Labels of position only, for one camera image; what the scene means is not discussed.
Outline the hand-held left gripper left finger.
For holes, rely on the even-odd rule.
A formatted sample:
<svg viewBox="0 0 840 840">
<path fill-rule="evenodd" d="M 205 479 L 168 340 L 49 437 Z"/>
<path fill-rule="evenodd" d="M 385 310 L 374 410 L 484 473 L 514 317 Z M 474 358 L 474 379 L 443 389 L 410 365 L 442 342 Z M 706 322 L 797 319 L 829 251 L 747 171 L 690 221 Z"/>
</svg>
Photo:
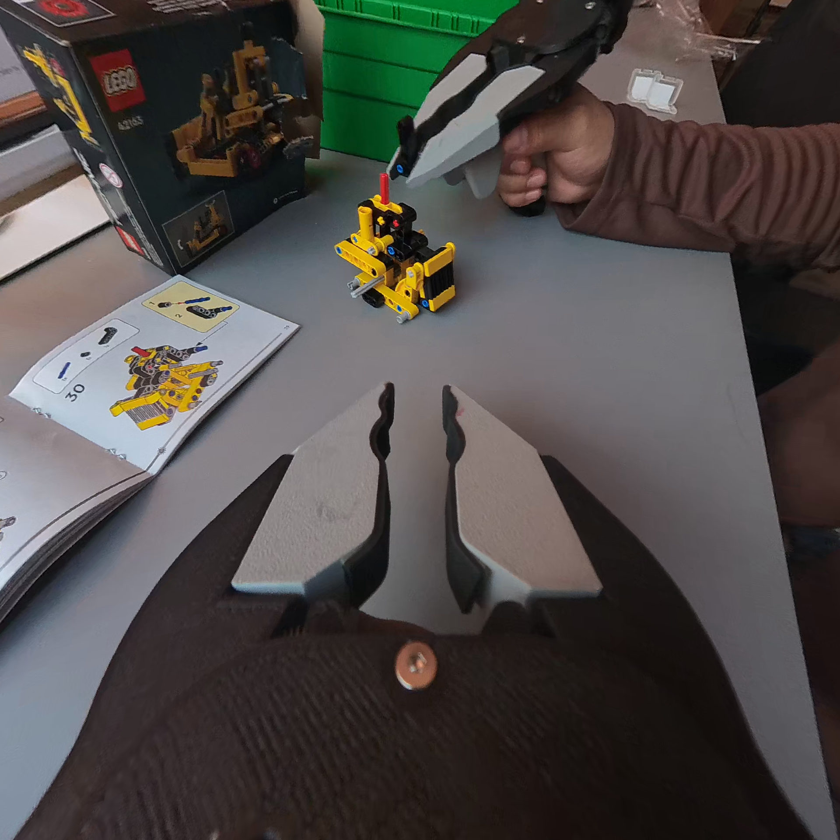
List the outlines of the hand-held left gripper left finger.
<svg viewBox="0 0 840 840">
<path fill-rule="evenodd" d="M 394 396 L 393 383 L 378 384 L 294 451 L 234 574 L 237 592 L 359 607 L 382 585 Z"/>
</svg>

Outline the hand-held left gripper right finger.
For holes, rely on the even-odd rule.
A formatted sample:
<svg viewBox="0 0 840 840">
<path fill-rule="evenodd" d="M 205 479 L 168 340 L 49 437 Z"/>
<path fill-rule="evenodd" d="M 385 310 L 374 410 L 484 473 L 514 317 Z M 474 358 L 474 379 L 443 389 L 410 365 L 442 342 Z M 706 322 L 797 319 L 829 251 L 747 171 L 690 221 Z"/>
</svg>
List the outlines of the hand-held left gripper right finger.
<svg viewBox="0 0 840 840">
<path fill-rule="evenodd" d="M 442 393 L 446 571 L 458 609 L 595 598 L 602 582 L 538 450 L 458 387 Z"/>
</svg>

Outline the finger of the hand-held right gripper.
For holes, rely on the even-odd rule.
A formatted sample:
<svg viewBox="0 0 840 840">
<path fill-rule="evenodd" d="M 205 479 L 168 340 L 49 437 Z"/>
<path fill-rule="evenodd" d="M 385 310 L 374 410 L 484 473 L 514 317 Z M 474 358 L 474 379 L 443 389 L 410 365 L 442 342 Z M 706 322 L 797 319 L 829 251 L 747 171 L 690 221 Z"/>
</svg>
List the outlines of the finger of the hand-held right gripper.
<svg viewBox="0 0 840 840">
<path fill-rule="evenodd" d="M 413 169 L 430 141 L 470 107 L 491 79 L 487 57 L 477 53 L 469 53 L 450 72 L 436 79 L 413 117 L 417 137 Z"/>
<path fill-rule="evenodd" d="M 472 191 L 494 191 L 503 157 L 499 113 L 543 74 L 543 69 L 535 66 L 502 72 L 465 111 L 425 143 L 406 179 L 408 186 L 444 177 L 454 183 L 466 180 Z"/>
</svg>

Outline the yellow lego bulldozer model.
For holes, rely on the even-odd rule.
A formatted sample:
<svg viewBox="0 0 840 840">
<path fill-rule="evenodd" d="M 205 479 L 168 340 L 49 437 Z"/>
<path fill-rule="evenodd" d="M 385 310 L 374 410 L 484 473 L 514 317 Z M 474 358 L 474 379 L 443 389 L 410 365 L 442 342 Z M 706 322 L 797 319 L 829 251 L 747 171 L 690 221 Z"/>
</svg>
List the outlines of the yellow lego bulldozer model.
<svg viewBox="0 0 840 840">
<path fill-rule="evenodd" d="M 390 182 L 380 174 L 380 191 L 357 206 L 358 229 L 334 252 L 359 270 L 348 284 L 351 297 L 388 307 L 403 324 L 455 298 L 456 246 L 431 248 L 425 232 L 414 227 L 416 210 L 391 200 Z"/>
</svg>

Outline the person's right forearm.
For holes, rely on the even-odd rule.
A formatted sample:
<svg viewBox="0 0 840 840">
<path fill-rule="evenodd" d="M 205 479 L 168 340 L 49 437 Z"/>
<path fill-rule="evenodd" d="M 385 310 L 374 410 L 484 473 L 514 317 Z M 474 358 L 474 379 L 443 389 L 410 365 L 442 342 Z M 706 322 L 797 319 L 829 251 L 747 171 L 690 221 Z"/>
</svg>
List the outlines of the person's right forearm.
<svg viewBox="0 0 840 840">
<path fill-rule="evenodd" d="M 638 245 L 734 254 L 802 270 L 839 267 L 839 126 L 661 121 L 608 104 L 602 184 L 557 204 L 562 226 Z"/>
</svg>

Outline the lego instruction booklet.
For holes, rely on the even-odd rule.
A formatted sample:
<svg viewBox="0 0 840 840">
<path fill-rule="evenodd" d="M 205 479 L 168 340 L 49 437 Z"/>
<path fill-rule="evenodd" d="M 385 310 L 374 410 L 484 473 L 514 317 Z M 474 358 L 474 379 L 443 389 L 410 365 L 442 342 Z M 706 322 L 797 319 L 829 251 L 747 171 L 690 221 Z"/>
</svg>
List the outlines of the lego instruction booklet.
<svg viewBox="0 0 840 840">
<path fill-rule="evenodd" d="M 1 405 L 1 620 L 299 325 L 183 276 L 53 349 Z"/>
</svg>

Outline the dark lego box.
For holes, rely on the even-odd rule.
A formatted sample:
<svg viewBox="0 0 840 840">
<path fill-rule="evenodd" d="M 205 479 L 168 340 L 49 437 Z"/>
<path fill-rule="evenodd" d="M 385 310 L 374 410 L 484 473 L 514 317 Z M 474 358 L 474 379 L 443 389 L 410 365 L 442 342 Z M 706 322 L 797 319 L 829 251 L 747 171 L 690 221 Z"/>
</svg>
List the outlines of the dark lego box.
<svg viewBox="0 0 840 840">
<path fill-rule="evenodd" d="M 170 276 L 305 194 L 312 1 L 2 1 L 2 29 L 127 249 Z"/>
</svg>

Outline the person's right hand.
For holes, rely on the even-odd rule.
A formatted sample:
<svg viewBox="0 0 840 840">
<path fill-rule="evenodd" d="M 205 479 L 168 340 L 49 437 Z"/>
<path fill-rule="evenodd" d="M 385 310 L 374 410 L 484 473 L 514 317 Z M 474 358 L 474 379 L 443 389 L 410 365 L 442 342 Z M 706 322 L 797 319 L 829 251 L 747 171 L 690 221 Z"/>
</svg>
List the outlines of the person's right hand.
<svg viewBox="0 0 840 840">
<path fill-rule="evenodd" d="M 510 207 L 588 202 L 610 160 L 613 112 L 581 84 L 558 105 L 533 114 L 501 142 L 497 193 Z"/>
</svg>

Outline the green plastic bin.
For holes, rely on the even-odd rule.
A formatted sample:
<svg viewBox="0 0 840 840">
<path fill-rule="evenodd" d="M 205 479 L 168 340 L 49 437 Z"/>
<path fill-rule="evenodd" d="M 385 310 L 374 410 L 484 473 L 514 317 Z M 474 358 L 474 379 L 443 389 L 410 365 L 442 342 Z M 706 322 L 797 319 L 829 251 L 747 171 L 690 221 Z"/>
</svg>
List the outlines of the green plastic bin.
<svg viewBox="0 0 840 840">
<path fill-rule="evenodd" d="M 317 1 L 324 150 L 388 162 L 451 57 L 515 1 Z"/>
</svg>

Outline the clear plastic case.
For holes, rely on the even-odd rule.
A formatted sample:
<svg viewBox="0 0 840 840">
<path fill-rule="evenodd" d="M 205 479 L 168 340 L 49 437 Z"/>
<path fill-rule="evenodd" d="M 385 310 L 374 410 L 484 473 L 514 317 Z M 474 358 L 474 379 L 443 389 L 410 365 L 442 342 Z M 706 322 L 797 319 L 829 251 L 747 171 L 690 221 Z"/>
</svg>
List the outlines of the clear plastic case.
<svg viewBox="0 0 840 840">
<path fill-rule="evenodd" d="M 651 112 L 674 116 L 683 86 L 680 78 L 668 77 L 659 70 L 636 68 L 628 82 L 626 101 Z"/>
</svg>

